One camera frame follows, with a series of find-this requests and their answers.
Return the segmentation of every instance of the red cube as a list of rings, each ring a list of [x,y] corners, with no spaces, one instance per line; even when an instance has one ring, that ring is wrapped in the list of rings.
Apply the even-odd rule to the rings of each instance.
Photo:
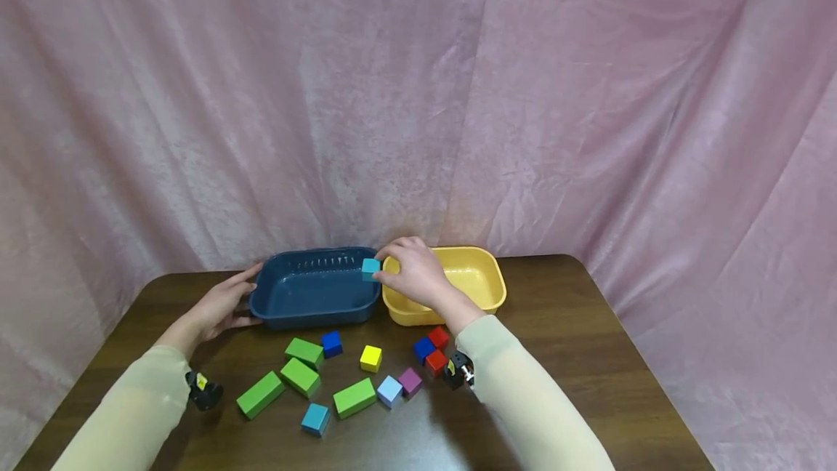
[[[434,378],[439,378],[442,371],[445,370],[445,366],[448,364],[448,357],[445,356],[439,350],[435,350],[433,353],[430,353],[426,359],[424,359],[424,367],[427,368],[428,373]]]
[[[445,330],[442,329],[441,326],[431,331],[427,335],[427,338],[429,338],[430,341],[433,342],[433,345],[435,345],[436,349],[438,350],[444,350],[446,347],[448,347],[448,340],[450,340],[450,337],[447,333],[445,333]]]

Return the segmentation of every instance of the blue cube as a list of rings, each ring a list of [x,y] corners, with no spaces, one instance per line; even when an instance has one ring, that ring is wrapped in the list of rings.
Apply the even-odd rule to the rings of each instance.
[[[395,400],[401,396],[404,388],[395,378],[387,375],[387,378],[378,386],[378,398],[386,407],[392,409],[395,405]]]
[[[373,274],[381,271],[381,261],[375,260],[374,258],[364,258],[363,265],[361,266],[361,275],[365,282],[376,282]]]
[[[413,354],[416,355],[419,363],[421,363],[422,366],[424,365],[424,359],[426,359],[427,356],[430,353],[433,353],[435,350],[436,346],[433,345],[433,342],[431,342],[430,339],[427,337],[424,337],[423,339],[420,339],[417,343],[413,344]]]
[[[302,418],[302,431],[313,434],[315,437],[322,437],[326,432],[331,412],[328,407],[320,404],[310,404],[308,411],[305,411],[305,416]]]
[[[323,335],[323,351],[326,358],[340,355],[343,352],[343,344],[341,344],[340,335],[336,331]]]

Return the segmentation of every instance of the left hand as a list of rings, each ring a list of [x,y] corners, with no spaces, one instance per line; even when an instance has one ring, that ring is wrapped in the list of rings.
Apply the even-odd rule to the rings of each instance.
[[[247,271],[217,284],[182,317],[197,328],[196,333],[200,341],[218,337],[227,329],[243,328],[262,323],[258,318],[235,314],[236,311],[247,311],[249,309],[246,302],[241,302],[241,298],[256,289],[256,284],[249,283],[247,280],[253,278],[255,274],[261,271],[261,268],[262,263],[259,262]]]

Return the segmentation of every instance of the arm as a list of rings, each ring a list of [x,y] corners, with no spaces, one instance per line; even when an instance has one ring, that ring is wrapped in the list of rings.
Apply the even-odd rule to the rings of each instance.
[[[554,379],[494,316],[448,282],[419,238],[400,238],[378,258],[395,257],[400,273],[375,278],[445,319],[459,350],[474,362],[474,394],[500,419],[532,470],[612,470],[610,458]]]
[[[188,359],[225,329],[257,323],[233,315],[261,264],[221,282],[117,379],[55,462],[54,471],[148,470],[180,422],[189,396]]]

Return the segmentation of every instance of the black device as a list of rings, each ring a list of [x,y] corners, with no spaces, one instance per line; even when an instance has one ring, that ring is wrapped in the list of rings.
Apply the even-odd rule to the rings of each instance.
[[[199,411],[212,409],[224,395],[224,387],[221,384],[210,382],[207,377],[197,371],[186,373],[186,383],[189,384],[189,400],[198,407]]]
[[[462,351],[456,351],[448,360],[445,370],[442,371],[442,379],[450,385],[451,389],[458,389],[462,387],[462,384],[473,387],[474,362]]]

